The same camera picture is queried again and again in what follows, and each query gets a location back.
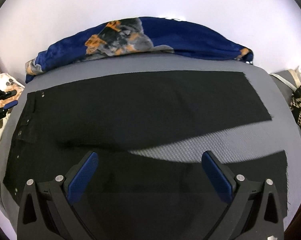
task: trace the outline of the white wall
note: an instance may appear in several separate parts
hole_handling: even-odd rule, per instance
[[[24,65],[67,36],[125,17],[206,25],[251,48],[268,72],[301,65],[301,10],[294,0],[7,0],[0,9],[0,68],[24,81]]]

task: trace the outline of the gray fabric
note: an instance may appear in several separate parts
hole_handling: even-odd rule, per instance
[[[290,74],[290,72],[288,70],[280,71],[276,74],[280,75],[282,78],[286,79],[288,82],[290,82],[292,85],[294,85],[296,87],[294,78],[292,77],[292,75]],[[290,103],[292,101],[292,92],[293,92],[292,89],[290,87],[288,87],[287,85],[285,85],[283,82],[281,82],[278,78],[276,78],[274,76],[271,76],[271,78],[273,79],[276,86],[279,88],[280,92],[284,96],[287,104],[290,105]],[[298,132],[299,132],[299,135],[301,138],[301,129],[298,125],[297,125],[297,127],[298,127]]]
[[[209,61],[173,54],[135,54],[75,63],[37,76],[26,86],[3,132],[0,145],[0,180],[3,181],[5,175],[12,134],[25,105],[27,93],[98,76],[167,70],[244,72],[273,120],[236,127],[153,149],[133,151],[133,153],[166,160],[200,162],[202,152],[210,149],[222,163],[231,163],[285,150],[288,162],[288,215],[284,218],[284,226],[287,228],[301,203],[301,139],[298,127],[271,77],[261,68],[234,60]],[[1,196],[7,216],[16,229],[18,206],[3,185]]]

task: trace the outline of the black pants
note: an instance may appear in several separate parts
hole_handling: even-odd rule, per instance
[[[66,174],[95,150],[100,164],[85,199],[109,239],[199,239],[225,208],[200,163],[128,150],[267,120],[239,72],[128,73],[72,82],[28,94],[4,184],[19,204],[28,179]]]

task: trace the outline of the blue gripper pad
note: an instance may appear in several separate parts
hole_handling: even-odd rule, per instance
[[[202,167],[221,201],[230,204],[233,201],[233,188],[207,152],[202,155]]]
[[[96,152],[92,152],[68,185],[66,198],[70,205],[80,201],[80,198],[94,175],[97,166],[98,155]]]
[[[17,104],[18,104],[18,101],[17,101],[17,100],[14,100],[14,101],[9,102],[9,103],[7,103],[6,105],[4,105],[3,109],[4,109],[4,110],[10,109],[10,108],[16,106]]]

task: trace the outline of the blue blanket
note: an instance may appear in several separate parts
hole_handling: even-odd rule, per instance
[[[154,17],[130,18],[98,25],[49,46],[26,63],[26,83],[35,75],[72,62],[151,51],[250,64],[253,60],[250,49],[205,26]]]

